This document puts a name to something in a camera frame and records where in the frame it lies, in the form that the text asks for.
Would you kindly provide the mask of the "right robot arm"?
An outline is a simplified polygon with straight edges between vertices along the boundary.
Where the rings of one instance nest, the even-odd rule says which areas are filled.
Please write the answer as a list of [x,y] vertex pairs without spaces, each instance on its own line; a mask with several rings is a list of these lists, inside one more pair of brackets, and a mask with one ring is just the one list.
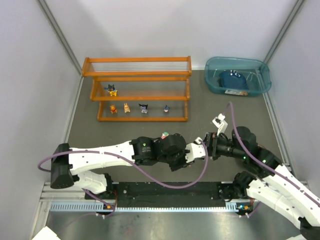
[[238,159],[245,171],[238,173],[233,189],[239,198],[252,198],[289,220],[304,240],[320,238],[320,198],[288,170],[271,151],[257,143],[256,135],[239,126],[228,138],[208,132],[204,142],[214,160],[221,156]]

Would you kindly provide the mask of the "black yellow dog toy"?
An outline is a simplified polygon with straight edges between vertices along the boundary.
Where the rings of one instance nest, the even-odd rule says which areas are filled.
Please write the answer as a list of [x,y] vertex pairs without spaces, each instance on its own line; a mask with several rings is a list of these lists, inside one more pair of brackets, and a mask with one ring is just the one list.
[[107,87],[104,87],[104,90],[107,91],[111,97],[116,97],[118,95],[118,91],[116,90],[114,84],[108,84]]

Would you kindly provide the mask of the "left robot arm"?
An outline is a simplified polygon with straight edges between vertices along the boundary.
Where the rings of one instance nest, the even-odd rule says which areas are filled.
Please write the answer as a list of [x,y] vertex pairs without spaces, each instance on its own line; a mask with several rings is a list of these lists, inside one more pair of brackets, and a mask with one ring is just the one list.
[[168,164],[171,171],[185,168],[204,150],[195,143],[186,143],[178,133],[166,137],[141,136],[112,146],[96,148],[71,148],[60,144],[51,159],[50,186],[66,189],[72,186],[87,189],[94,194],[110,190],[111,180],[106,175],[93,173],[94,169],[116,166],[153,166]]

